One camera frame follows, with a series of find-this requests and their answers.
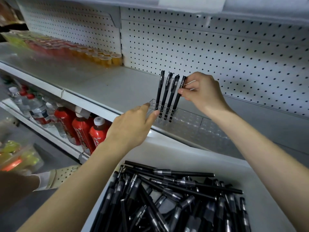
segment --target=white storage bin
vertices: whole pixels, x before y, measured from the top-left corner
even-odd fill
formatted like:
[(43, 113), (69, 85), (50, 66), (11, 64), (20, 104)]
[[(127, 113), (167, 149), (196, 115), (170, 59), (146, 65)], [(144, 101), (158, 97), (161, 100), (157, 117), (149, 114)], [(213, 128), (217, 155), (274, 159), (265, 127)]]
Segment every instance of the white storage bin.
[[(232, 183), (235, 188), (243, 190), (253, 232), (295, 231), (253, 169), (244, 160), (150, 137), (147, 137), (141, 146), (130, 151), (119, 163), (118, 169), (124, 160), (176, 171), (213, 172), (219, 180)], [(106, 187), (83, 232), (91, 228), (105, 191)]]

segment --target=hand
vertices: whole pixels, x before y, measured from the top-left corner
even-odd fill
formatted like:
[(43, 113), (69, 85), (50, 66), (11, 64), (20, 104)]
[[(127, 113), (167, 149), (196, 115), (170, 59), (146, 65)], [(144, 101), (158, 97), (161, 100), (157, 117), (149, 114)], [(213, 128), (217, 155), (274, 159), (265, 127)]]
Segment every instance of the hand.
[(150, 103), (146, 103), (116, 117), (106, 134), (106, 139), (116, 140), (119, 145), (124, 145), (127, 151), (142, 144), (160, 113), (156, 110), (146, 119), (149, 106)]
[(232, 111), (224, 100), (219, 82), (211, 75), (195, 72), (187, 77), (186, 83), (189, 82), (191, 83), (183, 89), (178, 89), (178, 93), (186, 100), (192, 101), (209, 118), (215, 117), (218, 111)]

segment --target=pegboard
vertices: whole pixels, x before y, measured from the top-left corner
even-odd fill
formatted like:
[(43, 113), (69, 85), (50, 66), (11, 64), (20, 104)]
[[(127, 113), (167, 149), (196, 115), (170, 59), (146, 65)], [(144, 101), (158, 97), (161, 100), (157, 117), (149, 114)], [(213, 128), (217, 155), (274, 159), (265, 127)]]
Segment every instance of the pegboard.
[(222, 93), (309, 117), (308, 28), (122, 8), (124, 65), (211, 74)]
[(119, 29), (98, 9), (61, 0), (18, 0), (29, 30), (121, 53)]

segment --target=left hand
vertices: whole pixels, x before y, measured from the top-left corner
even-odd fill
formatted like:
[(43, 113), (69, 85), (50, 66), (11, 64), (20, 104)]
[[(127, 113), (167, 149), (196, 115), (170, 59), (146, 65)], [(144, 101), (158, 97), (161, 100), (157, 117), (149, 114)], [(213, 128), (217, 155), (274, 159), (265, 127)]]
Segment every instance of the left hand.
[(142, 144), (160, 113), (156, 110), (146, 119), (149, 106), (150, 103), (146, 103), (116, 117), (107, 132), (106, 140), (125, 145), (127, 151)]

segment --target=pile of black pens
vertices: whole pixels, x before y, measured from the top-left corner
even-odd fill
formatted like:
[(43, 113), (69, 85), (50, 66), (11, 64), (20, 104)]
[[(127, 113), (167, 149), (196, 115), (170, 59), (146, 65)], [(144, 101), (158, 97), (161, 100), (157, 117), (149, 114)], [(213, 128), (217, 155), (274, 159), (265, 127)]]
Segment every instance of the pile of black pens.
[[(237, 196), (242, 190), (211, 179), (213, 173), (124, 164), (112, 176), (92, 232), (251, 231), (245, 199)], [(160, 196), (153, 201), (155, 194)]]
[[(155, 110), (158, 110), (158, 108), (159, 108), (160, 96), (161, 96), (161, 91), (162, 91), (162, 87), (163, 87), (163, 83), (164, 83), (164, 73), (165, 73), (165, 71), (161, 71), (159, 88), (158, 88), (157, 99), (156, 99), (156, 104), (155, 104)], [(159, 118), (161, 118), (162, 114), (163, 114), (163, 109), (164, 109), (166, 98), (168, 96), (168, 90), (169, 90), (169, 87), (170, 87), (170, 84), (171, 84), (172, 77), (173, 77), (173, 74), (169, 73), (168, 77), (166, 79), (166, 84), (165, 84), (162, 104), (161, 104), (161, 107), (160, 107)], [(179, 78), (180, 78), (180, 76), (177, 75), (177, 76), (175, 76), (175, 78), (173, 80), (172, 87), (171, 87), (171, 95), (170, 95), (170, 98), (168, 100), (168, 105), (166, 107), (166, 111), (165, 111), (165, 115), (164, 115), (164, 120), (167, 120), (167, 118), (168, 118), (168, 113), (169, 113), (171, 105), (172, 105), (172, 101), (173, 101), (173, 98), (174, 98), (174, 95), (175, 95), (175, 92), (176, 92), (176, 89), (177, 89)], [(186, 81), (186, 78), (187, 78), (186, 76), (182, 77), (182, 81), (181, 81), (181, 84), (180, 84), (179, 88), (183, 88), (184, 83)], [(173, 105), (173, 108), (172, 108), (172, 112), (171, 112), (171, 115), (170, 115), (170, 118), (169, 118), (169, 122), (172, 122), (173, 115), (174, 115), (174, 113), (176, 111), (176, 108), (177, 108), (177, 105), (178, 105), (180, 97), (181, 97), (181, 94), (177, 93), (176, 98), (175, 98), (175, 102), (174, 102), (174, 105)]]

